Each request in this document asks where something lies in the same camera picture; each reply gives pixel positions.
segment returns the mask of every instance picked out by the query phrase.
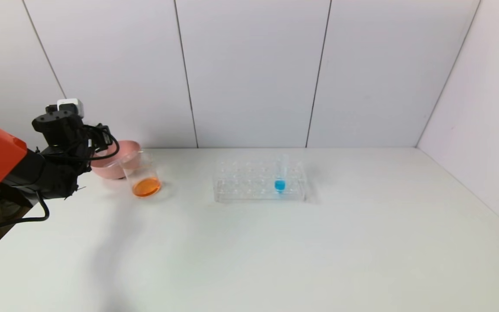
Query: glass beaker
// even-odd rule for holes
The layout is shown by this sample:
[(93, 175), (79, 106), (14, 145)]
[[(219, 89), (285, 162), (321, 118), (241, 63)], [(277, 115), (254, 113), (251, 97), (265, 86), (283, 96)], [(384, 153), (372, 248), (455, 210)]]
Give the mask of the glass beaker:
[(151, 154), (132, 152), (121, 159), (120, 166), (124, 170), (130, 190), (137, 197), (148, 197), (161, 189)]

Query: orange liquid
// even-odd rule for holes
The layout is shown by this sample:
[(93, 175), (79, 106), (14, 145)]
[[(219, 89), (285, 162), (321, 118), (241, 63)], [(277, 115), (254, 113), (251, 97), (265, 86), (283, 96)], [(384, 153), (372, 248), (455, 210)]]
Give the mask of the orange liquid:
[(161, 182), (156, 178), (143, 179), (132, 187), (132, 192), (137, 197), (147, 197), (157, 193), (161, 188)]

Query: black cable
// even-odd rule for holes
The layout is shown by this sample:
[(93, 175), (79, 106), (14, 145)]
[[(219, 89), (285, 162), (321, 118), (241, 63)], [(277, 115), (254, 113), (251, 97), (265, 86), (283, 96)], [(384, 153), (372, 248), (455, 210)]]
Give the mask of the black cable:
[(42, 205), (43, 211), (45, 213), (43, 217), (22, 218), (18, 220), (4, 221), (0, 223), (0, 228), (8, 227), (9, 225), (14, 225), (17, 223), (46, 221), (49, 218), (49, 209), (47, 208), (47, 205), (43, 200), (42, 194), (40, 194), (40, 192), (36, 192), (36, 196), (38, 197), (38, 201), (40, 202), (40, 205)]
[(59, 155), (44, 155), (44, 157), (45, 158), (54, 158), (54, 159), (64, 159), (64, 160), (76, 160), (78, 162), (91, 162), (93, 160), (101, 160), (101, 159), (111, 158), (119, 152), (119, 149), (120, 149), (119, 141), (117, 141), (117, 139), (115, 139), (115, 137), (113, 135), (111, 135), (111, 133), (109, 133), (108, 131), (103, 130), (101, 128), (89, 126), (87, 124), (85, 124), (84, 127), (89, 128), (89, 129), (94, 129), (94, 130), (97, 130), (97, 131), (102, 132), (104, 134), (107, 134), (109, 136), (109, 138), (111, 138), (111, 140), (113, 140), (113, 143), (115, 143), (115, 146), (117, 146), (117, 149), (115, 150), (115, 152), (112, 152), (109, 155), (92, 157), (92, 158), (67, 157), (67, 156), (59, 156)]

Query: white wall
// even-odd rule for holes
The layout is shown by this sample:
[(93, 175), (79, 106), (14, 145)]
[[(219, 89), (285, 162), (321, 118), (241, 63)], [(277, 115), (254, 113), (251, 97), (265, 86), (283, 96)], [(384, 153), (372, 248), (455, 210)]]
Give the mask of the white wall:
[(304, 147), (329, 0), (177, 0), (200, 147)]
[(334, 0), (308, 146), (416, 146), (478, 3)]
[(0, 0), (0, 128), (32, 149), (46, 146), (32, 120), (63, 93), (20, 0)]
[(67, 97), (144, 147), (196, 147), (173, 0), (26, 0)]
[(499, 0), (483, 0), (418, 147), (499, 215)]

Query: pink bowl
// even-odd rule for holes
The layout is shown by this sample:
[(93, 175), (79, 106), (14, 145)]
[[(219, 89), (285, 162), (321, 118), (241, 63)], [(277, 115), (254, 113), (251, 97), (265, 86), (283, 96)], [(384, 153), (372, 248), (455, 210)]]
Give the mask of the pink bowl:
[[(119, 141), (119, 146), (119, 152), (115, 156), (91, 162), (91, 170), (103, 179), (113, 180), (124, 178), (124, 171), (120, 167), (118, 160), (132, 152), (139, 152), (141, 147), (138, 142), (130, 140)], [(113, 144), (107, 149), (107, 154), (114, 153), (115, 150), (117, 150), (117, 146)]]

